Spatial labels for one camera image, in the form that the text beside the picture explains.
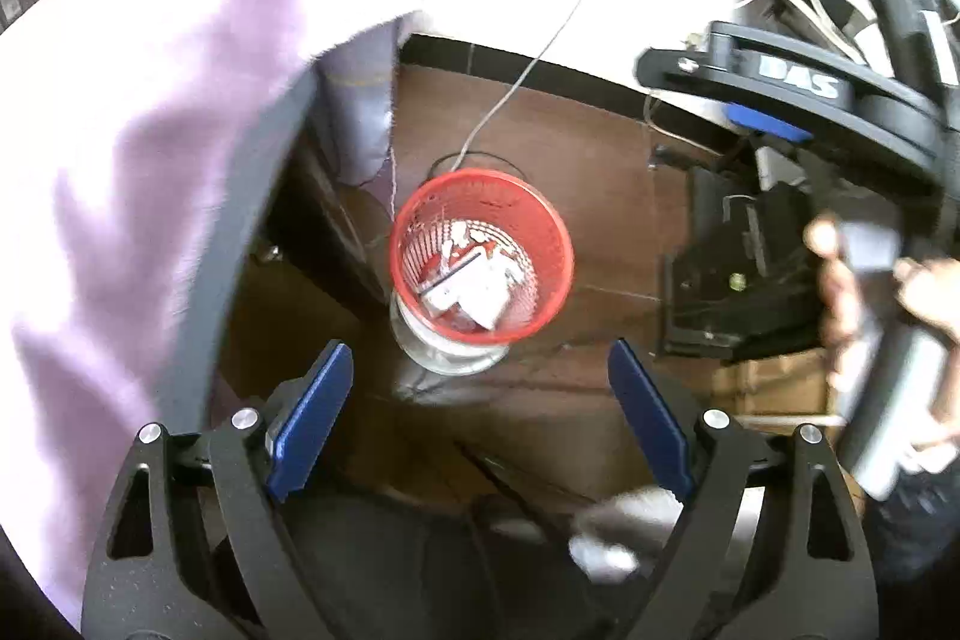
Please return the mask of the person right hand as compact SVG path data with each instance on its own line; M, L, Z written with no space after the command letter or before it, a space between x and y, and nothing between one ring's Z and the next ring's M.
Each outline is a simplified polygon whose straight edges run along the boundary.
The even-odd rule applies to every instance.
M856 276L841 260L841 237L830 213L805 227L804 242L822 260L818 291L825 305L820 336L830 354L828 383L839 393L851 392L866 370L869 347L862 342L864 307ZM958 262L901 259L893 267L895 294L901 307L958 341ZM911 436L919 452L958 442L958 349L953 349L946 378L929 411Z

